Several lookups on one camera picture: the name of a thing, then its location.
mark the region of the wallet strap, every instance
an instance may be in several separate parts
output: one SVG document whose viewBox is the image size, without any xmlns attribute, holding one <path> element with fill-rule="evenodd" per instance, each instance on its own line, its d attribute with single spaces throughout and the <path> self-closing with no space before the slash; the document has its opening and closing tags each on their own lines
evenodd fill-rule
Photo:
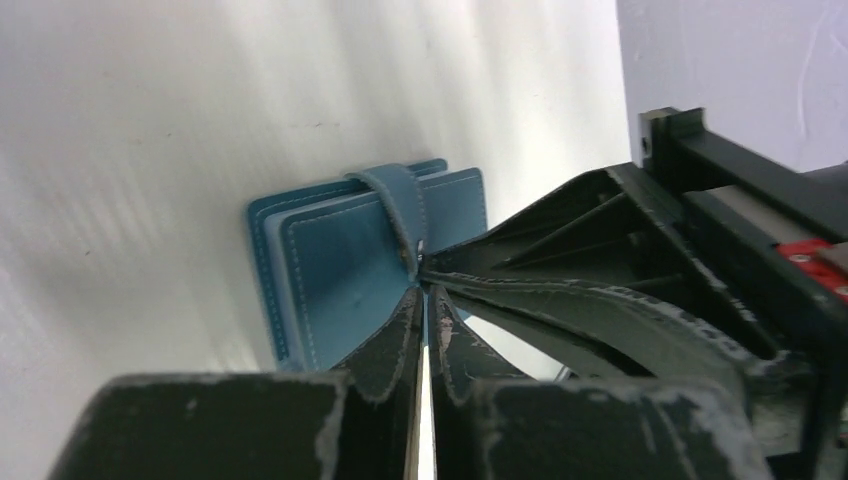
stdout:
<svg viewBox="0 0 848 480">
<path fill-rule="evenodd" d="M 427 212 L 415 174 L 393 163 L 349 173 L 345 177 L 359 180 L 377 192 L 403 248 L 409 278 L 415 280 L 419 257 L 427 245 Z"/>
</svg>

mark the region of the blue leather case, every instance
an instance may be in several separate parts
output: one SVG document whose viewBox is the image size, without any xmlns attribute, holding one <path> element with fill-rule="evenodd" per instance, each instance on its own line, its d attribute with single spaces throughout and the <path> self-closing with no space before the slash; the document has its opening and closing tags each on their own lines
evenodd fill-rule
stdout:
<svg viewBox="0 0 848 480">
<path fill-rule="evenodd" d="M 411 238 L 426 239 L 434 252 L 486 231 L 478 169 L 448 173 L 441 159 L 380 168 L 248 207 L 281 369 L 330 368 L 386 321 L 415 283 Z"/>
</svg>

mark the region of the blue leather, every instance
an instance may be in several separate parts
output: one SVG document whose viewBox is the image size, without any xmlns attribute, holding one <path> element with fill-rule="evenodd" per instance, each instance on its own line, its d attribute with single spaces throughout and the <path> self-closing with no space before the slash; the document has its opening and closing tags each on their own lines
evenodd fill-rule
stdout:
<svg viewBox="0 0 848 480">
<path fill-rule="evenodd" d="M 428 251 L 486 230 L 479 170 L 446 173 L 445 168 L 443 160 L 409 167 L 421 193 L 420 224 L 426 226 L 421 235 Z M 409 245 L 399 241 L 387 210 L 395 208 L 405 225 L 416 222 L 410 205 L 418 202 L 417 194 L 409 183 L 396 187 L 405 180 L 394 182 L 385 172 L 375 175 L 386 184 L 380 187 L 383 197 L 390 196 L 394 207 L 384 206 L 381 195 L 363 181 L 348 179 L 259 199 L 248 208 L 261 292 L 282 369 L 333 366 L 385 322 L 414 283 L 404 263 Z"/>
<path fill-rule="evenodd" d="M 418 277 L 419 243 L 422 248 L 420 253 L 428 244 L 424 197 L 415 174 L 403 165 L 390 163 L 349 173 L 345 178 L 362 181 L 380 196 L 404 250 L 409 279 L 415 280 Z"/>
</svg>

